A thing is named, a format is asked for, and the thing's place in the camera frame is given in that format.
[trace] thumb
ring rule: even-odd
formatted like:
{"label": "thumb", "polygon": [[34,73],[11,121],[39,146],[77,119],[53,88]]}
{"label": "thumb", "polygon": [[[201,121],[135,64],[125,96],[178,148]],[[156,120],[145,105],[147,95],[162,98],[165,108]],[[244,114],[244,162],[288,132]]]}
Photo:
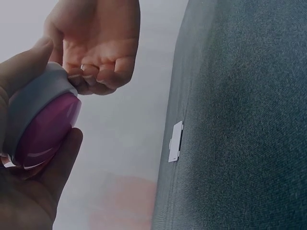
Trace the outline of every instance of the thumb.
{"label": "thumb", "polygon": [[41,75],[53,49],[49,37],[41,38],[35,46],[0,64],[0,91],[8,99],[34,78]]}

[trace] gray fabric surface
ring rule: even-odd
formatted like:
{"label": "gray fabric surface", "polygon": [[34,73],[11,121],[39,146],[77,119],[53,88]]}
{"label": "gray fabric surface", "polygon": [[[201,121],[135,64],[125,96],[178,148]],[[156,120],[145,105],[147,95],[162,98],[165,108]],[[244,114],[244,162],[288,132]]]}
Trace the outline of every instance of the gray fabric surface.
{"label": "gray fabric surface", "polygon": [[189,1],[153,230],[307,229],[306,45],[307,1]]}

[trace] floor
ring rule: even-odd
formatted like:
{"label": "floor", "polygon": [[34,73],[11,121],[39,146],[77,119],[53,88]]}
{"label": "floor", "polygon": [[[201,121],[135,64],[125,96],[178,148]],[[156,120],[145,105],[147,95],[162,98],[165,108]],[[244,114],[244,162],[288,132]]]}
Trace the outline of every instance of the floor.
{"label": "floor", "polygon": [[[6,35],[0,61],[33,45],[56,2],[11,0],[0,8]],[[132,81],[109,96],[81,97],[77,127],[84,141],[54,230],[150,229],[173,53],[187,2],[140,0],[141,38]]]}

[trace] hand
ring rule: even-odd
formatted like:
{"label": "hand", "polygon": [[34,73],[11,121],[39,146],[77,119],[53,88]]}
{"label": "hand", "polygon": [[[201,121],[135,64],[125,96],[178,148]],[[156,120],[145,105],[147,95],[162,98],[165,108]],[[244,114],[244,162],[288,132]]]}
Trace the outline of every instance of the hand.
{"label": "hand", "polygon": [[128,83],[140,35],[138,0],[59,0],[46,19],[63,65],[80,94],[106,95]]}
{"label": "hand", "polygon": [[[45,70],[52,53],[50,38],[0,64],[0,148],[9,98]],[[64,185],[77,157],[82,133],[73,129],[58,153],[42,169],[5,168],[0,162],[0,225],[8,230],[51,230]]]}

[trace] purple cap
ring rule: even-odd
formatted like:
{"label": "purple cap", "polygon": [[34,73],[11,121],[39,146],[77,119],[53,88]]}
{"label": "purple cap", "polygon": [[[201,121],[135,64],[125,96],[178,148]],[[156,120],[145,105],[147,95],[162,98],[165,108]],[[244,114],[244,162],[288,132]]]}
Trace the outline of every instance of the purple cap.
{"label": "purple cap", "polygon": [[10,99],[4,153],[25,169],[49,160],[74,126],[80,107],[67,72],[48,63],[41,76]]}

